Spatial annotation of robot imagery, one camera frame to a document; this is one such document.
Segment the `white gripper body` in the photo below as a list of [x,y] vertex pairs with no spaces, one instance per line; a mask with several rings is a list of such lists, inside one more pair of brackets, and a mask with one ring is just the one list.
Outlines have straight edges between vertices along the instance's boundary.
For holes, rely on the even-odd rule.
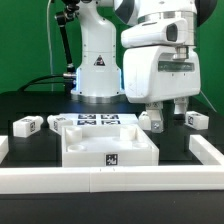
[[131,103],[151,103],[197,95],[200,66],[190,48],[188,58],[178,60],[174,47],[128,49],[123,58],[124,87]]

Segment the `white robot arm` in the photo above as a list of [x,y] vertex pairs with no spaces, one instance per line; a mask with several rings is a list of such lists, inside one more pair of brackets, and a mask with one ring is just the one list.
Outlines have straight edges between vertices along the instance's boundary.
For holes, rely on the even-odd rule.
[[185,116],[201,88],[195,31],[218,0],[63,1],[65,18],[78,18],[82,32],[74,98],[104,103],[123,89],[129,102],[146,106],[154,132],[163,130],[164,101]]

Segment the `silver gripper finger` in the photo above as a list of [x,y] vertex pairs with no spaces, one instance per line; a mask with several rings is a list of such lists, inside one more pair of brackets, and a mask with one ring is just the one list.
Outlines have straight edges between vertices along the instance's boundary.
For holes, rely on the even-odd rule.
[[179,114],[185,114],[188,108],[188,98],[187,97],[181,97],[181,98],[176,98],[174,100],[174,114],[179,115]]
[[162,102],[152,102],[146,105],[146,112],[150,118],[151,131],[153,133],[162,133],[164,130],[164,119],[162,109]]

